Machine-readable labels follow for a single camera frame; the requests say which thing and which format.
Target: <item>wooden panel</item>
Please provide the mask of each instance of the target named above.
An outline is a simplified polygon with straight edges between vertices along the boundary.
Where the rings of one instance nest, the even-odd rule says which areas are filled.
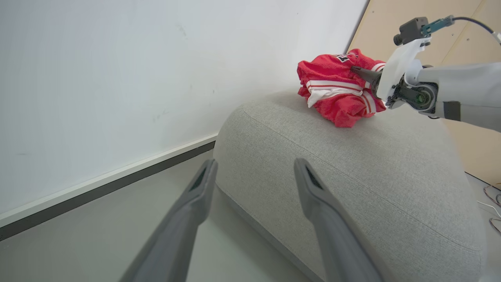
[[[501,0],[483,0],[473,18],[501,31]],[[501,47],[487,31],[468,23],[445,57],[443,65],[501,62]],[[487,183],[501,182],[501,133],[444,120],[466,172]]]
[[[386,61],[395,48],[393,36],[398,28],[415,17],[430,22],[448,15],[471,17],[481,0],[371,0],[355,33],[350,49],[359,48],[373,59]],[[466,22],[433,34],[431,45],[418,54],[423,64],[437,66],[445,58]]]

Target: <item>gray floor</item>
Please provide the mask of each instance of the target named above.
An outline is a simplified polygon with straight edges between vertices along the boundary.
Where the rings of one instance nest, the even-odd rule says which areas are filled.
[[[124,187],[0,242],[0,281],[117,281],[142,244],[212,151]],[[477,199],[484,182],[468,176]],[[481,282],[501,277],[501,236],[488,224]],[[187,281],[308,281],[214,192],[199,227]]]

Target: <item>gray ottoman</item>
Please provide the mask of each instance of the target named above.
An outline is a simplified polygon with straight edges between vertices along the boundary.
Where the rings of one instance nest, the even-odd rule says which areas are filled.
[[[242,105],[214,148],[217,186],[240,215],[311,280],[325,280],[302,214],[295,158],[305,158],[399,281],[478,281],[485,234],[440,120],[407,106],[336,128],[296,91]]]

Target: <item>cable connector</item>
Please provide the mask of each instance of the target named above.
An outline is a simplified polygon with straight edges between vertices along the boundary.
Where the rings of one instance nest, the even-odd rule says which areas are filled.
[[[496,41],[501,44],[501,34],[499,32],[493,32],[491,33],[492,36],[494,37],[494,39],[496,39]]]
[[[423,37],[428,37],[432,33],[436,32],[437,30],[440,30],[445,27],[452,26],[455,21],[453,20],[454,16],[450,15],[448,17],[445,17],[440,20],[436,20],[431,24],[428,24],[424,27],[421,28],[421,33],[423,34]]]

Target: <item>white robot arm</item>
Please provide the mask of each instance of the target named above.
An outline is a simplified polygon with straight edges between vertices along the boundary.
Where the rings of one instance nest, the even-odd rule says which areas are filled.
[[[449,16],[431,24],[426,18],[415,18],[400,27],[394,42],[403,45],[382,73],[359,67],[352,67],[352,71],[371,83],[372,93],[385,100],[389,109],[407,103],[431,118],[464,121],[501,132],[501,62],[431,67],[414,59],[430,44],[432,32],[455,20],[481,25],[501,44],[499,33],[470,18]]]

